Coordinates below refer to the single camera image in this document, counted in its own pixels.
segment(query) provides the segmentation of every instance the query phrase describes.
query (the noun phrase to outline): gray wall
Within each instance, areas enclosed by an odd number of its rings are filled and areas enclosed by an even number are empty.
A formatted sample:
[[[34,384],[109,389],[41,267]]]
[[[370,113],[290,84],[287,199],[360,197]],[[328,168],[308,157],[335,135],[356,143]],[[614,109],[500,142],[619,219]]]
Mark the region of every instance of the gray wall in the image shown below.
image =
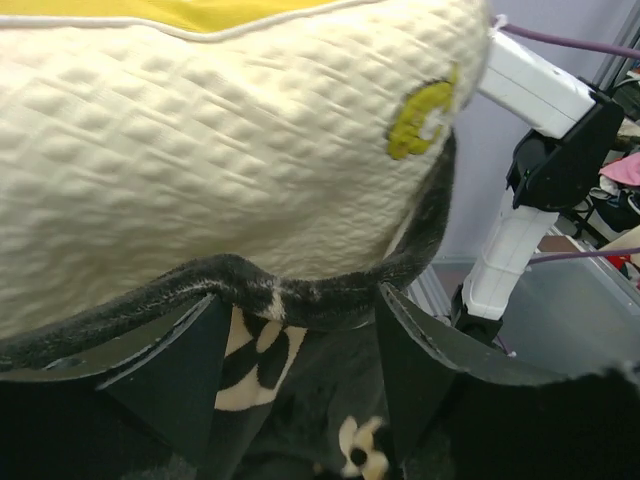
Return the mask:
[[[635,0],[492,0],[521,27],[580,40],[614,43]],[[569,73],[592,79],[605,55],[553,45],[524,45]],[[451,219],[441,254],[476,255],[489,233],[516,143],[528,128],[476,95],[457,121],[460,152]]]

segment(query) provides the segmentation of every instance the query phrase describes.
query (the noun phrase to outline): quilted fabric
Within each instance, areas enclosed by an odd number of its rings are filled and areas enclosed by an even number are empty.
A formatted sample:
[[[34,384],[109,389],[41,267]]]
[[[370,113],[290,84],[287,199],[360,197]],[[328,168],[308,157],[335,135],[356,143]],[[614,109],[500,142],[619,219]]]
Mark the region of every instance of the quilted fabric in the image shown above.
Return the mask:
[[[385,253],[442,147],[394,160],[403,99],[486,59],[481,0],[386,0],[198,43],[0,29],[0,338],[188,259],[330,277]]]

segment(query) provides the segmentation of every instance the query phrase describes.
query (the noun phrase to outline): yellow logo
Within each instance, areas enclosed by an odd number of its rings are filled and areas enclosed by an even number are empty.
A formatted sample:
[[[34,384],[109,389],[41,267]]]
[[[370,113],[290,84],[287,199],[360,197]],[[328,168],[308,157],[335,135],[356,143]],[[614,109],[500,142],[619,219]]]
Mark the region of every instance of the yellow logo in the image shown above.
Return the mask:
[[[387,153],[394,160],[408,155],[421,155],[433,145],[442,132],[443,116],[451,111],[453,93],[458,81],[454,65],[447,80],[436,80],[409,94],[389,130]]]

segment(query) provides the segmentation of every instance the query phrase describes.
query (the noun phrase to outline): pink cloth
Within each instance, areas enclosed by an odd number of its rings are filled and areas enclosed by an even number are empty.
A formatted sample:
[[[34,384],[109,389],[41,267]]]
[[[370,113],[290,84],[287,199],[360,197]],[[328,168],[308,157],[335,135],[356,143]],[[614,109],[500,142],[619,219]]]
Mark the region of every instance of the pink cloth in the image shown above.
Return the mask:
[[[640,153],[610,163],[600,170],[600,174],[614,182],[631,187],[640,186]]]

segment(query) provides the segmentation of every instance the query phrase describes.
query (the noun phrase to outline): yellow stripe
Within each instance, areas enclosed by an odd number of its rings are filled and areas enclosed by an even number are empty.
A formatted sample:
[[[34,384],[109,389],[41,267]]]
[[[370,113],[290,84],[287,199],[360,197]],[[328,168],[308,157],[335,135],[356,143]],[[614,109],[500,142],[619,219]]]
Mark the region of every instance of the yellow stripe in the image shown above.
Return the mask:
[[[134,17],[214,33],[332,0],[4,0],[0,15]]]

